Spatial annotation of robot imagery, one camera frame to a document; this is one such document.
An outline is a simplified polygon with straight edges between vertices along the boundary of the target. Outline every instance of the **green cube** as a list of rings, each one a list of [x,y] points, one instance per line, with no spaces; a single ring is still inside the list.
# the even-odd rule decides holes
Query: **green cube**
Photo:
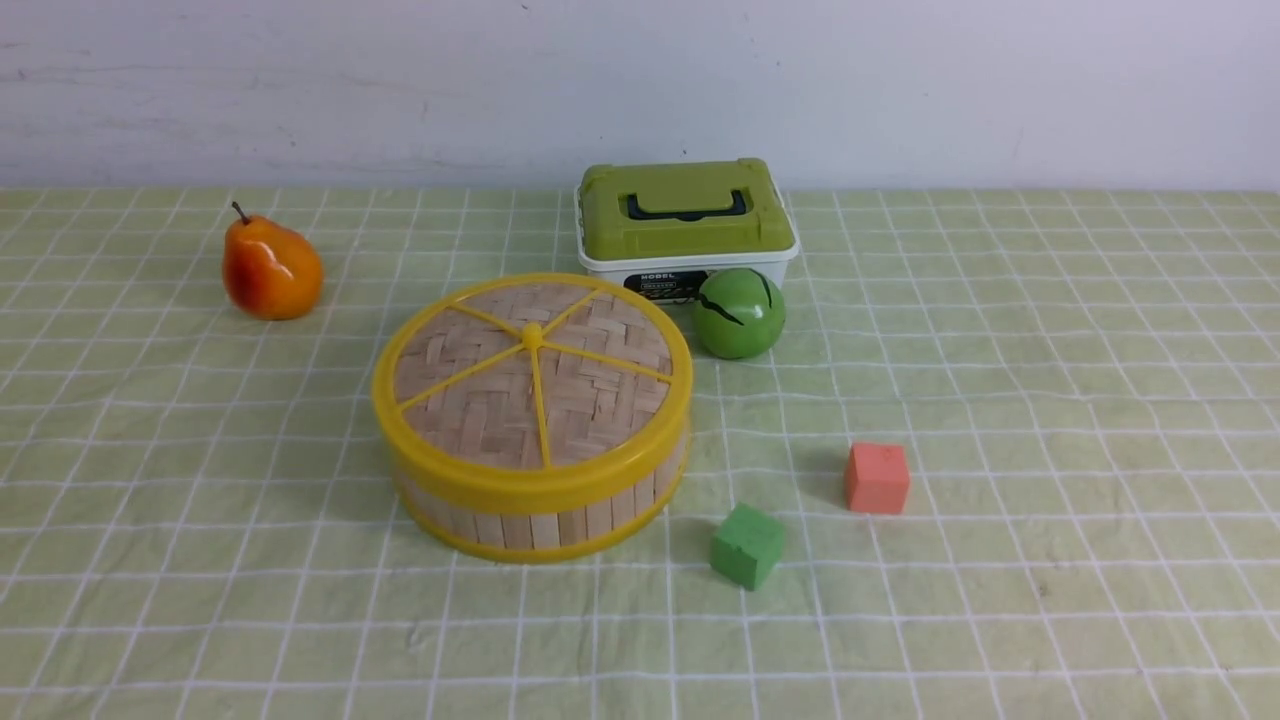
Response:
[[[786,528],[746,503],[737,503],[712,536],[712,569],[754,591],[782,559]]]

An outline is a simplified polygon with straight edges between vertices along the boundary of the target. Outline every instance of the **orange cube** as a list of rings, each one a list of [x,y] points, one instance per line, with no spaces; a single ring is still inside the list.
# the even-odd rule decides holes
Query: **orange cube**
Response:
[[[900,445],[855,442],[845,468],[845,500],[854,512],[899,515],[906,506],[911,473]]]

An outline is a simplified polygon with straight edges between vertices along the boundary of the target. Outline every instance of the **green lid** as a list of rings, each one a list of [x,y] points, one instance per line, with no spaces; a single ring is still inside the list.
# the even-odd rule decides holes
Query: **green lid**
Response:
[[[763,160],[593,165],[579,190],[593,260],[778,252],[795,245]]]

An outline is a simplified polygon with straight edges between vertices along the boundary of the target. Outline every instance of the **yellow plastic spoke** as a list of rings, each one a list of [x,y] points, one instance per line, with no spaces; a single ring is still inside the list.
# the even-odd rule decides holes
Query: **yellow plastic spoke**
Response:
[[[552,442],[547,438],[547,402],[543,400],[543,369],[538,360],[538,347],[529,351],[534,363],[534,411],[538,413],[538,445],[543,454],[543,468],[552,466]]]
[[[495,316],[485,313],[484,310],[476,310],[475,307],[470,307],[470,306],[463,305],[461,302],[453,302],[453,304],[449,305],[449,307],[453,309],[453,310],[457,310],[458,313],[462,313],[465,315],[471,315],[472,318],[477,318],[477,319],[484,320],[486,323],[498,325],[507,334],[513,334],[516,337],[520,337],[520,331],[517,331],[516,328],[511,327],[504,320],[502,320],[499,318],[495,318]]]
[[[627,370],[640,373],[641,375],[649,375],[650,378],[655,378],[664,383],[671,383],[673,379],[667,373],[659,373],[658,370],[654,370],[652,368],[645,368],[644,365],[640,365],[637,363],[632,363],[630,360],[621,360],[618,357],[609,357],[608,355],[600,355],[599,352],[591,352],[590,350],[570,347],[567,345],[561,345],[558,342],[544,342],[543,347],[548,350],[558,350],[561,352],[568,352],[570,355],[580,355],[582,357],[589,357],[591,360],[595,360],[596,363],[613,365],[614,368],[625,368]]]
[[[586,293],[585,297],[566,307],[563,313],[556,315],[556,318],[552,322],[547,323],[547,327],[543,328],[543,337],[552,334],[552,331],[559,327],[564,320],[570,319],[570,316],[573,315],[573,313],[577,313],[579,307],[582,307],[584,305],[590,302],[591,299],[594,299],[596,295],[600,295],[600,291],[593,290],[591,292]]]
[[[502,352],[499,352],[497,355],[493,355],[490,357],[486,357],[486,359],[476,363],[475,365],[471,365],[466,370],[462,370],[462,372],[460,372],[460,373],[457,373],[454,375],[451,375],[449,378],[447,378],[444,380],[440,380],[440,382],[435,383],[434,386],[424,389],[422,392],[415,395],[413,397],[406,400],[404,402],[401,402],[399,405],[396,406],[396,409],[399,410],[401,413],[403,413],[404,410],[408,410],[410,407],[417,405],[419,402],[422,402],[428,397],[430,397],[430,396],[435,395],[436,392],[439,392],[439,391],[449,387],[451,384],[453,384],[453,383],[456,383],[458,380],[463,380],[466,378],[470,378],[471,375],[474,375],[474,374],[476,374],[479,372],[483,372],[483,370],[485,370],[488,368],[492,368],[493,365],[497,365],[498,363],[502,363],[507,357],[511,357],[512,355],[520,352],[524,348],[525,348],[524,345],[515,345],[512,347],[508,347],[507,350],[503,350]]]

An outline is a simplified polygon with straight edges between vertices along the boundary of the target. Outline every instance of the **foam block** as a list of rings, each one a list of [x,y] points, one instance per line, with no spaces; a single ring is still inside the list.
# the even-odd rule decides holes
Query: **foam block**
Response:
[[[755,591],[782,559],[785,546],[782,523],[740,502],[712,536],[712,569]]]
[[[845,468],[845,500],[854,512],[899,515],[911,489],[906,452],[900,445],[855,442]]]

